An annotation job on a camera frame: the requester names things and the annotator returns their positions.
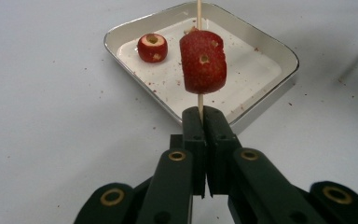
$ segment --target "fruit core hole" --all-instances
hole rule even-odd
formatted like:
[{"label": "fruit core hole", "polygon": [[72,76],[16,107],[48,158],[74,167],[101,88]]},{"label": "fruit core hole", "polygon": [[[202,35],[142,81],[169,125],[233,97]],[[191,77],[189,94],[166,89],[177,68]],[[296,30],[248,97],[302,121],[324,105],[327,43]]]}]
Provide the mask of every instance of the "fruit core hole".
[{"label": "fruit core hole", "polygon": [[153,59],[154,60],[159,60],[161,58],[161,55],[159,55],[159,54],[157,54],[157,53],[155,53],[154,55],[153,55]]},{"label": "fruit core hole", "polygon": [[216,48],[219,45],[219,43],[217,43],[216,41],[213,40],[212,45]]},{"label": "fruit core hole", "polygon": [[206,55],[202,55],[200,56],[200,63],[208,63],[209,62],[209,58]]},{"label": "fruit core hole", "polygon": [[158,42],[158,39],[154,35],[148,35],[146,40],[152,44],[156,44]]}]

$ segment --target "toothpick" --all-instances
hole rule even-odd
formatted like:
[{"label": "toothpick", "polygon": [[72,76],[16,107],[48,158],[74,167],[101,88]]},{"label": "toothpick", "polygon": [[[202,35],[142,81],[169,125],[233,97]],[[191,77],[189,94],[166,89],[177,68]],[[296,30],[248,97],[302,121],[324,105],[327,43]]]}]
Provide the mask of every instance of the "toothpick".
[{"label": "toothpick", "polygon": [[[201,16],[201,0],[197,0],[197,29],[199,29],[199,30],[202,29],[201,18],[202,18],[202,16]],[[199,94],[198,101],[199,101],[199,112],[200,112],[201,123],[203,123],[203,94]]]}]

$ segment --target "strawberry slice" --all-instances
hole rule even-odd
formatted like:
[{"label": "strawberry slice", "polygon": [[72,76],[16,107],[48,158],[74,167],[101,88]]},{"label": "strawberry slice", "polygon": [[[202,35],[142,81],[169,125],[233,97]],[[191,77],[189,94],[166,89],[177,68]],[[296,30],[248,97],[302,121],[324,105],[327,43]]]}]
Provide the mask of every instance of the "strawberry slice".
[{"label": "strawberry slice", "polygon": [[206,94],[226,84],[226,55],[219,35],[195,29],[183,36],[179,44],[187,91]]}]

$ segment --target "red fruit piece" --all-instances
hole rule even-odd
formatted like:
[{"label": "red fruit piece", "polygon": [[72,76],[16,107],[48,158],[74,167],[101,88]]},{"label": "red fruit piece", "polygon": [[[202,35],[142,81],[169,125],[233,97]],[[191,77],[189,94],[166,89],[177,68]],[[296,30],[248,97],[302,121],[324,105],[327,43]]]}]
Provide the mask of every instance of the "red fruit piece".
[{"label": "red fruit piece", "polygon": [[159,63],[168,54],[167,40],[162,35],[143,35],[138,41],[138,54],[147,63]]},{"label": "red fruit piece", "polygon": [[180,41],[185,88],[196,94],[220,90],[226,84],[223,39],[210,31],[194,30]]}]

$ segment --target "brass screw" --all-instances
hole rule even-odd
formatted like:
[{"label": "brass screw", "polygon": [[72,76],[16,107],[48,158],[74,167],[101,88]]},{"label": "brass screw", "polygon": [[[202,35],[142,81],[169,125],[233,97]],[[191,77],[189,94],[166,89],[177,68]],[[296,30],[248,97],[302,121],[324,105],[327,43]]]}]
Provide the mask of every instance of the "brass screw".
[{"label": "brass screw", "polygon": [[[117,197],[115,197],[113,200],[109,199],[108,196],[111,194],[116,194]],[[117,205],[119,203],[121,203],[121,201],[123,201],[124,199],[124,191],[122,189],[109,189],[107,190],[103,196],[101,196],[101,204],[105,205],[105,206],[114,206]]]},{"label": "brass screw", "polygon": [[258,154],[253,150],[245,149],[241,153],[241,157],[247,161],[256,161],[258,159]]},{"label": "brass screw", "polygon": [[186,158],[186,154],[181,151],[174,151],[168,155],[168,158],[172,161],[183,161]]},{"label": "brass screw", "polygon": [[323,193],[324,196],[336,203],[350,204],[353,202],[352,196],[348,192],[334,186],[324,187]]}]

